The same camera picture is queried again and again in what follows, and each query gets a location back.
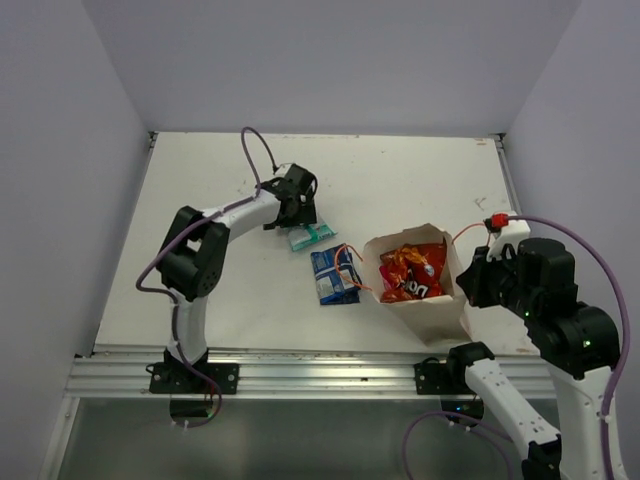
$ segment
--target mounting plate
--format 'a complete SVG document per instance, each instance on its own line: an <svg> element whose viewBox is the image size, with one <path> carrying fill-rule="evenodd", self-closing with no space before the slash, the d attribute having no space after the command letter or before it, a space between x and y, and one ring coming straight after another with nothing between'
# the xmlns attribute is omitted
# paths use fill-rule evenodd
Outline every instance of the mounting plate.
<svg viewBox="0 0 640 480"><path fill-rule="evenodd" d="M155 394L200 394L207 390L206 383L190 372L176 372L164 362L150 365L151 383L149 393ZM203 363L194 365L204 375L220 386L223 395L234 395L238 388L240 367L237 363Z"/></svg>

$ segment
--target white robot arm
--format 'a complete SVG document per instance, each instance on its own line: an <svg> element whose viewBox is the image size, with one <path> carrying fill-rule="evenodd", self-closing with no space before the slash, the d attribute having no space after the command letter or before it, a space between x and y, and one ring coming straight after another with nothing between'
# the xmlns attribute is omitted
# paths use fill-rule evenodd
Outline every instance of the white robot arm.
<svg viewBox="0 0 640 480"><path fill-rule="evenodd" d="M151 393L203 391L201 377L211 377L205 338L207 297L222 275L227 245L259 226L270 230L316 223L317 186L311 172L287 164L277 169L272 180L261 183L253 201L231 209L227 207L237 203L203 211L187 206L177 212L161 250L186 228L196 222L202 225L171 248L156 266L163 285L177 299L178 308L164 361L149 367L153 369ZM194 375L193 369L201 375Z"/></svg>
<svg viewBox="0 0 640 480"><path fill-rule="evenodd" d="M576 300L575 260L562 243L529 239L522 220L497 226L492 220L485 223L496 241L476 249L457 283L471 306L502 305L524 320L548 364L562 434L513 387L483 343L451 350L451 378L477 393L496 415L520 454L525 479L603 479L600 409L620 357L615 324L604 311ZM606 421L614 478L623 480L615 408Z"/></svg>

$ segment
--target red snack bag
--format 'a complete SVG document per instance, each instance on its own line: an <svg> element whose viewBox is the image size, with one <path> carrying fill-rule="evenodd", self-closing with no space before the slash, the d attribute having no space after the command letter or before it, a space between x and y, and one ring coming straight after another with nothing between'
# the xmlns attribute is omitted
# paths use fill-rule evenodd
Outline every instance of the red snack bag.
<svg viewBox="0 0 640 480"><path fill-rule="evenodd" d="M386 267L385 280L390 289L385 291L382 303L421 300L443 295L440 275L447 261L447 245L443 242L423 245L404 245L380 255Z"/></svg>
<svg viewBox="0 0 640 480"><path fill-rule="evenodd" d="M384 265L381 265L378 269L380 275L382 276L382 285L385 290L391 290L393 287L391 286L391 279L389 277L389 270Z"/></svg>

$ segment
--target white paper box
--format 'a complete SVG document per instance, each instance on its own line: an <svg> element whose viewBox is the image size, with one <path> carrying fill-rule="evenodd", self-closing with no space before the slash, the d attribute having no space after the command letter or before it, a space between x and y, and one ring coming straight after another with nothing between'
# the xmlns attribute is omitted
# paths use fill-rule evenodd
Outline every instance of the white paper box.
<svg viewBox="0 0 640 480"><path fill-rule="evenodd" d="M463 315L466 298L462 289L455 283L455 278L462 273L462 267L451 235L434 225L425 224L400 233L376 237L369 240L362 250L363 264L360 270L363 283L372 288L373 296L380 302L380 296L384 292L379 271L382 265L381 254L405 244L419 245L442 241L447 244L447 263L440 283L446 295L407 302L380 303L382 308L393 312L427 345L470 340L466 315Z"/></svg>

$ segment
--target white wall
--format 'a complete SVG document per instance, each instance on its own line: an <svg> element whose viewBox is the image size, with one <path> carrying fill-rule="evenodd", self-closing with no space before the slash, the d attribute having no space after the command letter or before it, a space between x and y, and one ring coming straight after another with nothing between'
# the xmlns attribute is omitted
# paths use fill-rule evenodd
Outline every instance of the white wall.
<svg viewBox="0 0 640 480"><path fill-rule="evenodd" d="M612 264L640 315L640 3L583 0L509 130L507 155L526 213L558 220ZM579 254L582 297L619 318L604 275ZM623 455L640 475L638 342L618 390Z"/></svg>
<svg viewBox="0 0 640 480"><path fill-rule="evenodd" d="M91 346L146 132L79 0L0 15L0 476L34 478Z"/></svg>
<svg viewBox="0 0 640 480"><path fill-rule="evenodd" d="M84 0L159 130L480 135L580 0Z"/></svg>

